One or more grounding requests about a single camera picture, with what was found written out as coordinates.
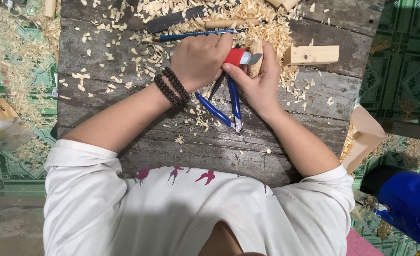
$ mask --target blue pliers handle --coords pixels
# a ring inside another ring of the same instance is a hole
[[[200,101],[202,106],[216,116],[218,119],[224,122],[227,126],[233,128],[236,132],[240,133],[242,130],[241,126],[241,112],[240,112],[240,99],[238,97],[237,87],[235,81],[227,76],[227,84],[229,85],[230,101],[232,102],[232,112],[234,113],[234,122],[232,122],[226,115],[215,108],[209,101],[207,101],[202,95],[196,92],[196,98]]]

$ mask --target white shirt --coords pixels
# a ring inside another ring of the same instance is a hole
[[[197,255],[220,220],[244,252],[346,254],[354,199],[343,166],[270,189],[253,178],[179,166],[123,180],[116,157],[63,139],[51,149],[46,255]]]

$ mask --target blue pencil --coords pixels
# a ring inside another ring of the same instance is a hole
[[[215,31],[202,31],[202,32],[193,32],[193,33],[186,33],[186,34],[177,34],[177,35],[167,35],[167,36],[160,36],[155,37],[155,41],[166,41],[166,40],[179,40],[185,37],[196,37],[198,35],[210,35],[210,34],[219,34],[219,33],[231,33],[238,32],[239,30],[235,29],[225,29],[225,30],[215,30]]]

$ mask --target red knife handle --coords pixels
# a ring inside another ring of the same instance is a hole
[[[238,65],[240,65],[240,60],[244,52],[245,52],[244,49],[232,48],[229,52],[229,55],[227,55],[223,63],[230,63],[238,67]]]

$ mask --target wooden table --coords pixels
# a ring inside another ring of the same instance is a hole
[[[71,99],[58,98],[59,137],[150,83],[150,76],[143,74],[140,81],[137,81],[136,72],[132,72],[135,64],[131,62],[134,55],[130,49],[134,47],[137,52],[145,49],[145,45],[137,47],[128,40],[133,32],[144,30],[144,24],[138,17],[130,10],[125,11],[121,22],[127,23],[128,30],[124,31],[119,46],[105,47],[107,42],[116,38],[116,32],[100,32],[98,35],[94,33],[97,29],[91,21],[102,20],[104,24],[109,23],[109,19],[104,19],[102,14],[108,14],[109,5],[119,8],[121,2],[122,0],[104,0],[96,8],[91,7],[91,1],[86,8],[82,7],[80,1],[63,0],[61,3],[58,79],[66,79],[69,87],[58,85],[58,92],[59,95]],[[314,45],[340,45],[338,62],[317,67],[328,72],[322,71],[320,76],[316,70],[300,68],[297,76],[299,87],[304,86],[304,78],[314,78],[315,81],[315,86],[307,90],[306,111],[303,111],[301,104],[293,104],[295,99],[292,95],[281,89],[278,91],[278,99],[284,108],[321,138],[336,155],[340,155],[344,144],[383,2],[318,0],[315,12],[305,11],[302,14],[303,20],[290,22],[293,31],[291,36],[297,46],[307,46],[312,38]],[[137,1],[133,1],[133,6],[137,6]],[[330,17],[332,26],[321,24],[322,16],[325,20]],[[82,43],[82,35],[86,32],[90,32],[92,40]],[[86,54],[87,49],[92,50],[91,56]],[[107,61],[106,51],[113,54],[114,61]],[[124,85],[115,84],[110,80],[111,76],[121,73],[124,61],[128,66],[123,81],[133,81],[133,84],[137,85],[135,88],[126,89]],[[105,66],[100,67],[100,63],[105,63]],[[78,80],[72,78],[71,74],[79,73],[84,67],[91,79],[84,81],[86,91],[82,92],[77,88]],[[118,85],[117,89],[106,93],[107,84],[110,83]],[[89,98],[88,93],[93,93],[94,97]],[[221,96],[230,99],[227,90],[220,89],[215,98]],[[326,103],[330,96],[333,96],[335,101],[332,106]],[[286,106],[287,101],[292,102],[290,107]],[[227,115],[232,113],[230,103],[226,106],[218,104],[217,107]],[[213,122],[209,122],[210,128],[207,132],[204,132],[203,128],[195,129],[193,132],[197,133],[197,136],[194,136],[182,123],[187,118],[195,119],[195,115],[179,111],[181,109],[162,114],[119,154],[124,172],[133,173],[152,165],[180,165],[245,175],[272,187],[297,182],[301,177],[277,137],[258,116],[254,113],[248,114],[243,107],[247,106],[242,103],[245,131],[243,137],[224,125],[211,125]],[[126,114],[132,111],[136,109],[126,109]],[[163,124],[169,125],[170,128],[162,126]],[[184,137],[184,144],[174,142],[179,135]],[[271,154],[265,152],[267,148],[271,149]]]

